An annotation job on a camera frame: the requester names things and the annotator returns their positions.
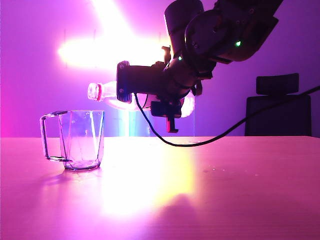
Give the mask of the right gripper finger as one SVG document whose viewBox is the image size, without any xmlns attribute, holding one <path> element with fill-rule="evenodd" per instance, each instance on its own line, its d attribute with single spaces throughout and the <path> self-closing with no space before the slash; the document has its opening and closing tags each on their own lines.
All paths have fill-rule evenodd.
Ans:
<svg viewBox="0 0 320 240">
<path fill-rule="evenodd" d="M 164 63 L 169 63 L 172 59 L 171 56 L 171 47 L 170 46 L 162 46 L 161 49 L 164 51 Z"/>
<path fill-rule="evenodd" d="M 181 105 L 170 104 L 164 101 L 152 101 L 150 110 L 152 116 L 165 118 L 166 131 L 168 133 L 177 133 L 179 131 L 175 127 L 175 119 L 181 117 Z"/>
</svg>

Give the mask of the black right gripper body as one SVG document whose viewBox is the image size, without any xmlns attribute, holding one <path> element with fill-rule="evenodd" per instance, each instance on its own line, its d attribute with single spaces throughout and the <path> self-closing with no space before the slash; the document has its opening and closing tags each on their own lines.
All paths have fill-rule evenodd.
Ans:
<svg viewBox="0 0 320 240">
<path fill-rule="evenodd" d="M 133 92 L 152 94 L 164 101 L 177 101 L 191 92 L 202 94 L 202 83 L 197 72 L 189 65 L 188 59 L 178 56 L 165 67 L 156 63 L 151 67 L 135 67 Z"/>
</svg>

